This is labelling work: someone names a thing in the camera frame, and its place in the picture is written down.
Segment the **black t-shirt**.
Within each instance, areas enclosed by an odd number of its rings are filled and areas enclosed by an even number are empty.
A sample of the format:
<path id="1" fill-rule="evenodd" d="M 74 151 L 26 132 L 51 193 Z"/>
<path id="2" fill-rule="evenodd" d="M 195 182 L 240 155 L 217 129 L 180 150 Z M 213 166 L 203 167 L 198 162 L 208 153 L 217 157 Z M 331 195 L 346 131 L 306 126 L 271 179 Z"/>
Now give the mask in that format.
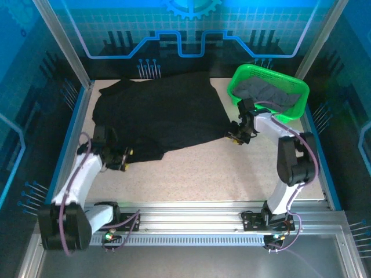
<path id="1" fill-rule="evenodd" d="M 148 81 L 121 79 L 100 90 L 92 119 L 112 127 L 128 163 L 161 160 L 166 152 L 223 138 L 230 120 L 207 72 Z"/>

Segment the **grey t-shirt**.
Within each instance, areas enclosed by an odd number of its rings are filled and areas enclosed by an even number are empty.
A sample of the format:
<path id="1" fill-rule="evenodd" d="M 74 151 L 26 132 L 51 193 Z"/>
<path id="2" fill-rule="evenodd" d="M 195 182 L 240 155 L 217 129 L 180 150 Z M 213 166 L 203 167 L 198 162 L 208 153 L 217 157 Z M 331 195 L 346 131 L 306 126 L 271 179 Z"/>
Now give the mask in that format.
<path id="1" fill-rule="evenodd" d="M 239 82 L 232 93 L 241 99 L 251 98 L 254 103 L 259 103 L 278 112 L 287 111 L 301 97 L 300 93 L 287 93 L 256 76 Z"/>

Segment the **green plastic basket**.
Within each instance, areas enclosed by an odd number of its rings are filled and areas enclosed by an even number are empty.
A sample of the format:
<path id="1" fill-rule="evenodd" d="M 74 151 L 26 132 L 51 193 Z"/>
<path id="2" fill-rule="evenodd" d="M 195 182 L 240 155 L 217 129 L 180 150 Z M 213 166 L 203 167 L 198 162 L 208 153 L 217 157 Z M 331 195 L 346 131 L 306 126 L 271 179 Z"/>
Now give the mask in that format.
<path id="1" fill-rule="evenodd" d="M 233 90 L 242 81 L 245 81 L 251 77 L 258 77 L 267 83 L 274 85 L 275 87 L 285 91 L 287 94 L 299 94 L 300 97 L 296 101 L 295 105 L 289 108 L 286 112 L 281 113 L 277 116 L 277 119 L 283 123 L 288 123 L 292 120 L 300 119 L 305 111 L 307 105 L 308 96 L 310 93 L 309 86 L 301 79 L 282 74 L 270 69 L 259 67 L 253 64 L 242 64 L 240 65 L 235 73 L 233 74 L 228 87 L 227 93 L 231 99 L 231 103 L 237 106 L 237 103 L 241 100 L 240 98 L 233 95 Z"/>

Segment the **small LED circuit board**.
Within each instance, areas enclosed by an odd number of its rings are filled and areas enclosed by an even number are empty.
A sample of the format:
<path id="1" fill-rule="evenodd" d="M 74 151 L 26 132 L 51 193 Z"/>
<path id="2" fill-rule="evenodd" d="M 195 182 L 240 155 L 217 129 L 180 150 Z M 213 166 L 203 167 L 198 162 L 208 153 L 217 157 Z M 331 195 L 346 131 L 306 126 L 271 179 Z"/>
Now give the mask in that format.
<path id="1" fill-rule="evenodd" d="M 120 243 L 122 241 L 122 236 L 116 233 L 115 229 L 110 229 L 105 233 L 102 239 L 103 244 L 114 244 Z"/>
<path id="2" fill-rule="evenodd" d="M 282 242 L 285 239 L 285 235 L 264 235 L 265 244 L 275 244 L 277 242 Z"/>

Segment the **slotted aluminium strip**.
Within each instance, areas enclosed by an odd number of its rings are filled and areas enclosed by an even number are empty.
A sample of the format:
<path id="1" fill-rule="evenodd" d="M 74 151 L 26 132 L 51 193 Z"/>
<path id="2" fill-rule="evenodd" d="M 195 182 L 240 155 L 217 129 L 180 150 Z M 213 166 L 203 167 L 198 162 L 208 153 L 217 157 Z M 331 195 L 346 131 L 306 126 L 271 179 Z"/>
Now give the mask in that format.
<path id="1" fill-rule="evenodd" d="M 130 235 L 125 246 L 264 246 L 263 235 Z"/>

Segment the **grey metal front panel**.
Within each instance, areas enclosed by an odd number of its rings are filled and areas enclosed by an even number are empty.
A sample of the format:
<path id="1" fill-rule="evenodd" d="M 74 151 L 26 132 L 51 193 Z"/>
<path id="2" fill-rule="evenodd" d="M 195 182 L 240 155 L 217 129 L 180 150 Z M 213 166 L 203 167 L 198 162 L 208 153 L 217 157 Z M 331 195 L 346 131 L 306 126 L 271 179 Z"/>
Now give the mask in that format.
<path id="1" fill-rule="evenodd" d="M 269 254 L 258 247 L 92 247 L 46 253 L 38 278 L 348 278 L 329 242 Z"/>

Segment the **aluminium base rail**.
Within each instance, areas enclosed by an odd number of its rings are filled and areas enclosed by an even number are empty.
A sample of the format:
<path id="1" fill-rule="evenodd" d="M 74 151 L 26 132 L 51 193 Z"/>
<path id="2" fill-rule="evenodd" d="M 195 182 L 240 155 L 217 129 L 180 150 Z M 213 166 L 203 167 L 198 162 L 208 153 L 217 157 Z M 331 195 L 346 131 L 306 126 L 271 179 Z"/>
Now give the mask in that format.
<path id="1" fill-rule="evenodd" d="M 117 248 L 127 243 L 130 235 L 285 235 L 290 242 L 297 233 L 302 236 L 334 236 L 342 243 L 349 233 L 345 213 L 329 210 L 324 200 L 297 200 L 293 203 L 295 231 L 244 231 L 241 213 L 258 212 L 261 202 L 164 202 L 135 203 L 123 212 L 140 210 L 138 232 L 116 232 L 120 243 L 107 244 Z"/>

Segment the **aluminium frame post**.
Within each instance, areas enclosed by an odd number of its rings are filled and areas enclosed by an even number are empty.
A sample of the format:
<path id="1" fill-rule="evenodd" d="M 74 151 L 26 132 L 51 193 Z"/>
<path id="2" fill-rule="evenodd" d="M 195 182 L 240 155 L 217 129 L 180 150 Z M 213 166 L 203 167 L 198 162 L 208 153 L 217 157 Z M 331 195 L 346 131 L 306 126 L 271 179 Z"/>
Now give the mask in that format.
<path id="1" fill-rule="evenodd" d="M 319 55 L 323 45 L 328 40 L 330 33 L 339 20 L 344 8 L 349 0 L 335 0 L 329 9 L 319 31 L 308 51 L 306 52 L 302 62 L 300 63 L 294 77 L 303 80 L 312 67 L 315 59 Z"/>
<path id="2" fill-rule="evenodd" d="M 41 17 L 48 26 L 49 31 L 52 33 L 55 41 L 63 52 L 81 85 L 85 89 L 89 89 L 91 87 L 91 80 L 49 1 L 32 0 L 32 2 L 38 9 Z"/>

